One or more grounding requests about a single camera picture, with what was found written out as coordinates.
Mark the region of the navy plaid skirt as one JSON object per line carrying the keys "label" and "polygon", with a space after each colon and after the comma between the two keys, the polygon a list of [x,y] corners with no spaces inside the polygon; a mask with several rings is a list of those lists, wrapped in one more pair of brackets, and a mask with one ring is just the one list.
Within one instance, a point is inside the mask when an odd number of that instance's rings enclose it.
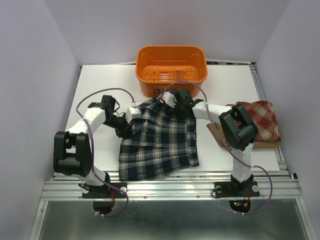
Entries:
{"label": "navy plaid skirt", "polygon": [[132,137],[120,144],[120,181],[159,179],[200,165],[195,117],[174,113],[157,97],[138,107],[142,116],[133,120]]}

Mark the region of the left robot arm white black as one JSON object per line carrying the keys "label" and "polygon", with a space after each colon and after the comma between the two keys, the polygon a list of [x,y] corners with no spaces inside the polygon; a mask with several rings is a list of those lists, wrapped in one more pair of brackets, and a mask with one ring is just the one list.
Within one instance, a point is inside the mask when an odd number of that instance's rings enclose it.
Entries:
{"label": "left robot arm white black", "polygon": [[132,136],[132,124],[126,115],[117,116],[117,100],[103,95],[101,102],[92,102],[84,115],[67,131],[58,131],[54,136],[53,170],[66,176],[74,176],[81,181],[82,189],[95,191],[100,197],[106,197],[111,190],[124,194],[122,187],[111,185],[110,176],[94,165],[93,134],[105,125],[115,129],[119,138]]}

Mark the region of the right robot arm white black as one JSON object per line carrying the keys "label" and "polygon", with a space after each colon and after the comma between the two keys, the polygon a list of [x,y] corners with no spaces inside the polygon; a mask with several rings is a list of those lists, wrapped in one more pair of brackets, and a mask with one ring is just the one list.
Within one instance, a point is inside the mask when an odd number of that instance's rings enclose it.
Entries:
{"label": "right robot arm white black", "polygon": [[233,157],[230,181],[215,182],[211,195],[216,198],[259,197],[258,183],[252,173],[252,149],[258,128],[242,104],[221,106],[206,100],[194,100],[185,88],[163,94],[163,102],[179,116],[208,120],[220,125],[222,143]]}

